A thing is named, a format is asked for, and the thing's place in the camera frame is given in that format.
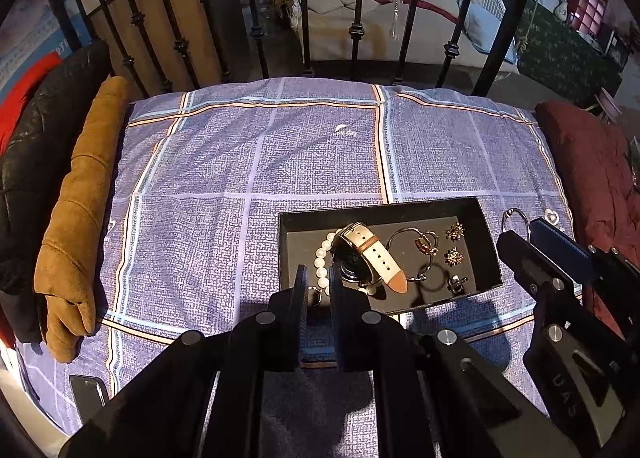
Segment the white strap wristwatch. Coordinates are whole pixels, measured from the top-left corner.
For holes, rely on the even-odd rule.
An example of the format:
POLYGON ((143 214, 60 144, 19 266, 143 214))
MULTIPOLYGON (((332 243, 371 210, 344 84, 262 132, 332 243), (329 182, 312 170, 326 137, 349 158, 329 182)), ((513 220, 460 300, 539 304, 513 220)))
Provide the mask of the white strap wristwatch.
POLYGON ((378 236, 360 222, 351 223, 337 230, 332 247, 345 244, 363 261, 369 270, 372 282, 380 278, 390 290, 404 294, 408 292, 408 279, 378 236))

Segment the thin silver bangle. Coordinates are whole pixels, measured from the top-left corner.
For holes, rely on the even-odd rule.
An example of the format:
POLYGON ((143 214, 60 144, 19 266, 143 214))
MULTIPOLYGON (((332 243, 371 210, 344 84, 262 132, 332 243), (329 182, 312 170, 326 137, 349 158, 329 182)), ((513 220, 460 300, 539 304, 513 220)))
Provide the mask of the thin silver bangle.
POLYGON ((385 248, 397 259, 400 268, 411 282, 424 281, 432 269, 435 256, 421 253, 414 244, 418 227, 401 227, 390 235, 385 248))

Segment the black jewelry box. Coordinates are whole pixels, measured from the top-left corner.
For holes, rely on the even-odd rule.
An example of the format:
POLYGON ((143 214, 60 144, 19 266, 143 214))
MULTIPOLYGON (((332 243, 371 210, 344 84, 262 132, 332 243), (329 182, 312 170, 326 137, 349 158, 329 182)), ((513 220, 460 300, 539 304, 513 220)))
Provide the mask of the black jewelry box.
POLYGON ((345 287, 361 291, 374 309, 387 314, 415 311, 477 295, 499 287, 502 282, 494 241, 474 197, 282 213, 278 218, 278 235, 280 287, 293 287, 297 266, 305 265, 307 301, 315 309, 330 305, 328 281, 317 271, 333 264, 340 267, 345 287), (380 278, 372 282, 369 270, 355 252, 345 244, 332 247, 337 230, 354 222, 368 226, 384 245, 401 227, 434 230, 439 236, 439 251, 426 279, 408 280, 408 292, 404 294, 390 290, 380 278), (464 260, 458 266, 449 267, 445 253, 451 242, 446 239, 445 230, 455 222, 465 229, 464 239, 459 242, 464 260))

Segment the gold flower earrings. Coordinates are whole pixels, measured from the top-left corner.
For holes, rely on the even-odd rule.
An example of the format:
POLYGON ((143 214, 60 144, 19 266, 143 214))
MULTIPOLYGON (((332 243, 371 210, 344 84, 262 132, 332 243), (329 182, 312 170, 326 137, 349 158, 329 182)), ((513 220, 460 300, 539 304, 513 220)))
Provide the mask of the gold flower earrings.
POLYGON ((459 249, 459 242, 464 239, 464 232, 464 226, 459 222, 455 222, 445 230, 445 237, 451 242, 451 247, 445 253, 445 263, 449 267, 458 266, 464 260, 464 255, 459 249))

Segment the gold ring red stones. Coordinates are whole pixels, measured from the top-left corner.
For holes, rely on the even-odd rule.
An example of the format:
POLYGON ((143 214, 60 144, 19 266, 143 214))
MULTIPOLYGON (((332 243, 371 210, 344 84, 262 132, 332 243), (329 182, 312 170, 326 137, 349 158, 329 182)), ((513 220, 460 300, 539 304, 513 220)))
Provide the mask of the gold ring red stones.
POLYGON ((416 230, 416 248, 423 254, 435 256, 438 253, 439 237, 433 230, 416 230))

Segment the blue plaid bed sheet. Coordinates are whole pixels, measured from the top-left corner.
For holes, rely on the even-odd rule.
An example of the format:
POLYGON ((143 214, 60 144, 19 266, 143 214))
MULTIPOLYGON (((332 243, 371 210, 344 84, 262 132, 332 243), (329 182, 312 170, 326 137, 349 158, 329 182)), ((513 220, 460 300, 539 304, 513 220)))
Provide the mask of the blue plaid bed sheet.
POLYGON ((282 213, 475 197, 570 230, 535 115, 447 89, 281 78, 137 103, 103 248, 107 326, 73 363, 26 348, 43 409, 80 422, 70 376, 121 389, 186 329, 218 333, 278 288, 282 213))

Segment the black smartphone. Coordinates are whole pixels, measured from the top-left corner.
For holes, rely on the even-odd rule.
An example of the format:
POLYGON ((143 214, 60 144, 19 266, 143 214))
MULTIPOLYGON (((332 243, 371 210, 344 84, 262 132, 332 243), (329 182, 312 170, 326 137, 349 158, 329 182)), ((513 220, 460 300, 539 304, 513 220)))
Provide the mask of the black smartphone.
POLYGON ((110 400, 104 382, 98 377, 71 374, 70 387, 82 424, 87 423, 110 400))

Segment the tan suede garment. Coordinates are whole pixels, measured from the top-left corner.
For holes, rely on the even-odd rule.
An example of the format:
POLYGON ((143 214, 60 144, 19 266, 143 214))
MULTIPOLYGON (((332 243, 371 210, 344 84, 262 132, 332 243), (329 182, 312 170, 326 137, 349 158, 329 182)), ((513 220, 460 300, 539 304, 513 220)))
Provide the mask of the tan suede garment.
POLYGON ((79 340, 96 330, 96 261, 129 103, 123 77, 104 80, 76 141, 37 257, 34 286, 46 304, 44 342, 59 363, 71 362, 79 340))

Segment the white bed with red blanket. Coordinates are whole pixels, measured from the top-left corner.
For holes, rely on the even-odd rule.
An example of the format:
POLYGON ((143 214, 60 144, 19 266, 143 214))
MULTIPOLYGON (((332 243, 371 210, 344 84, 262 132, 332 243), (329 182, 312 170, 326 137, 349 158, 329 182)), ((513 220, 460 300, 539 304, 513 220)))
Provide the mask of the white bed with red blanket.
POLYGON ((450 40, 452 63, 482 69, 506 6, 502 0, 293 0, 292 29, 320 61, 396 62, 439 66, 450 40))

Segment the black quilted jacket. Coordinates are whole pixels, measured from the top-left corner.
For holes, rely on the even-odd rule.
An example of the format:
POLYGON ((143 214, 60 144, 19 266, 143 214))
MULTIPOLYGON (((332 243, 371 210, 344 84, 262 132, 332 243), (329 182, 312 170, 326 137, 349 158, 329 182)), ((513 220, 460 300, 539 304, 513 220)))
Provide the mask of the black quilted jacket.
POLYGON ((38 252, 92 100, 111 72, 104 40, 64 59, 36 86, 1 155, 1 311, 22 343, 41 341, 38 252))

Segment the red puffer jacket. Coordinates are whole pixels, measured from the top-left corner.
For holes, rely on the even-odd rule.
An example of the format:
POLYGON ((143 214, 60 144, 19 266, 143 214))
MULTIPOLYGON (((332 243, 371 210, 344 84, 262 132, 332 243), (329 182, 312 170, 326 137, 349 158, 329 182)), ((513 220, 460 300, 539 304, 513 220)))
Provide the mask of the red puffer jacket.
POLYGON ((31 66, 13 88, 0 108, 0 153, 6 152, 10 138, 21 118, 27 103, 34 97, 35 91, 44 78, 62 62, 56 51, 51 51, 31 66))

